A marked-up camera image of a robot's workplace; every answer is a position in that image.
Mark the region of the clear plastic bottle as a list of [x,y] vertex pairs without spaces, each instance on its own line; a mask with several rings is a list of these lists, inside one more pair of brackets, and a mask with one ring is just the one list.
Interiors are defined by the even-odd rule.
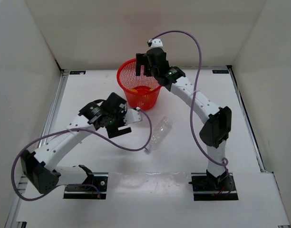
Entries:
[[150,153],[156,150],[165,137],[170,133],[173,126],[173,121],[171,118],[164,116],[152,132],[151,139],[148,145],[145,147],[145,152]]

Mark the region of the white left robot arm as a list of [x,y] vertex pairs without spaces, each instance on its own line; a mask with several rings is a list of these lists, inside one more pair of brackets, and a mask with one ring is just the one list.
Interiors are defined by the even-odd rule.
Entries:
[[109,138],[115,137],[113,131],[125,125],[126,114],[127,102],[116,93],[111,93],[106,100],[88,103],[79,110],[64,134],[59,133],[33,152],[25,150],[21,154],[23,173],[40,194],[49,193],[61,177],[61,170],[56,170],[56,166],[62,158],[88,137],[90,131],[106,128]]

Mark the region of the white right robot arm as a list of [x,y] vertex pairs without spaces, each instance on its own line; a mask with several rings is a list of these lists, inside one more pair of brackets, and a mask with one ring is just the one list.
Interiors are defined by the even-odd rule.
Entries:
[[136,54],[136,75],[141,73],[154,77],[159,85],[184,101],[191,114],[197,114],[201,119],[204,125],[199,137],[207,146],[207,150],[202,152],[209,160],[207,185],[213,190],[219,189],[227,177],[225,145],[231,130],[231,109],[216,105],[196,90],[184,71],[169,65],[166,53],[160,47]]

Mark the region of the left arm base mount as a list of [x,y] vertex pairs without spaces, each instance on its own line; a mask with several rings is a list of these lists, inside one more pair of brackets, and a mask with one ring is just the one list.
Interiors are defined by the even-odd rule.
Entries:
[[93,172],[84,165],[78,165],[86,174],[82,183],[65,186],[63,199],[105,200],[107,197],[108,173]]

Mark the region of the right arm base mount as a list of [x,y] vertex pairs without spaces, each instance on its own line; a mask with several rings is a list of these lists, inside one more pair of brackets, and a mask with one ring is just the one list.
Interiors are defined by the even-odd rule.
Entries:
[[193,188],[194,201],[239,200],[232,173],[217,186],[205,173],[191,173],[189,184]]

